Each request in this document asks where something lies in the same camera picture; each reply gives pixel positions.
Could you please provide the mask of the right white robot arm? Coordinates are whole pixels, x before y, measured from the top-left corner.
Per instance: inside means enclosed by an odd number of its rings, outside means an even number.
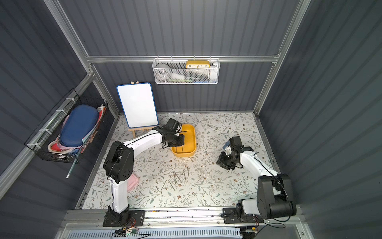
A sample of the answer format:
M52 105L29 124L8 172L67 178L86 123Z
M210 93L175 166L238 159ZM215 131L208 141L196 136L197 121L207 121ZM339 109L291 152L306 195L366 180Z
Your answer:
M253 148L244 146L239 136L234 136L224 145L216 162L226 170L244 168L257 178L257 196L239 200L232 215L242 221L250 216L277 220L296 215L290 177L268 167L257 154Z

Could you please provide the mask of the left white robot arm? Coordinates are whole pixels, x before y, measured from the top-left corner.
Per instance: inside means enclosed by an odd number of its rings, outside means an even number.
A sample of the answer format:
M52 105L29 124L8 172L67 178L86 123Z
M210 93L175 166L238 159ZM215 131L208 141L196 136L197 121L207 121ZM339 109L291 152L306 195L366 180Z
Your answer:
M113 142L103 164L111 187L110 208L113 212L121 214L128 210L127 185L133 173L135 157L159 144L163 144L163 148L183 146L185 136L181 134L181 129L179 121L169 119L165 125L156 126L143 136Z

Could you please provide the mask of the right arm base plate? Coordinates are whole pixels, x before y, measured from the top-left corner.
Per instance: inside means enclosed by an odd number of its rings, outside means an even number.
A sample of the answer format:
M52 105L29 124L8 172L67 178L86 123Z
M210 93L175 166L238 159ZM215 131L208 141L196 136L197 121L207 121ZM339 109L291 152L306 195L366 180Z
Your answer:
M223 208L220 217L225 224L260 224L264 220L260 215L242 214L236 208Z

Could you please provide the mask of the yellow plastic storage box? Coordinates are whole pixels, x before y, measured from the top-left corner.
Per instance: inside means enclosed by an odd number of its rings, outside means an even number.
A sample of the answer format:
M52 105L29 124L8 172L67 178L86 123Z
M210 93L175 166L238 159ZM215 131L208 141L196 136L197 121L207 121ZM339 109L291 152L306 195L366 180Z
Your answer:
M182 125L181 135L184 135L184 145L172 147L172 153L176 157L191 157L197 150L196 131L195 127L191 124Z

